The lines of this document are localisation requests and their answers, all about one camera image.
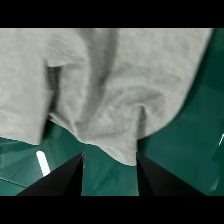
gray cloth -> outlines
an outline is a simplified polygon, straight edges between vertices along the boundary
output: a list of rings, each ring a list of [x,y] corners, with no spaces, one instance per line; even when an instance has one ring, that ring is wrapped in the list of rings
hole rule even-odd
[[[50,114],[81,142],[135,165],[137,139],[180,110],[210,34],[210,28],[0,29],[0,136],[39,144]]]

gray towel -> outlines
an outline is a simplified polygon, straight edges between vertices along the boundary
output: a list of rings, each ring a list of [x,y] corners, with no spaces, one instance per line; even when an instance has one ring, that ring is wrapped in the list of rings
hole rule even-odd
[[[210,34],[211,28],[0,29],[0,136],[39,144],[50,114],[81,142],[135,165],[137,139],[180,110]]]

glossy surface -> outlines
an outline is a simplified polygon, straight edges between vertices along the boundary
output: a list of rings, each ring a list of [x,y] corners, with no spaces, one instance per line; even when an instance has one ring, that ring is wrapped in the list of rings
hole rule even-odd
[[[216,29],[192,91],[179,115],[163,130],[139,141],[139,151],[207,195],[224,195],[224,29]],[[0,177],[24,187],[42,177],[36,151],[53,170],[86,152],[83,195],[138,195],[135,167],[124,166],[97,147],[78,142],[68,131],[47,127],[33,147],[0,139]],[[0,181],[0,195],[14,190]]]

cloth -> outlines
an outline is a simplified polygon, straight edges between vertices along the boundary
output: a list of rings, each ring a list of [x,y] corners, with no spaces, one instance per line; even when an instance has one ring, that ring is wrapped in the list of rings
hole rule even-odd
[[[39,144],[50,114],[81,142],[136,165],[137,139],[176,116],[211,30],[0,29],[0,136]]]

fabric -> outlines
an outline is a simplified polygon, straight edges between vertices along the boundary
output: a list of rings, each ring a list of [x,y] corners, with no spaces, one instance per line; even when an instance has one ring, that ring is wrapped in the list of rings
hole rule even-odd
[[[0,136],[39,144],[50,114],[80,141],[136,165],[137,139],[178,113],[210,34],[210,28],[0,29]]]

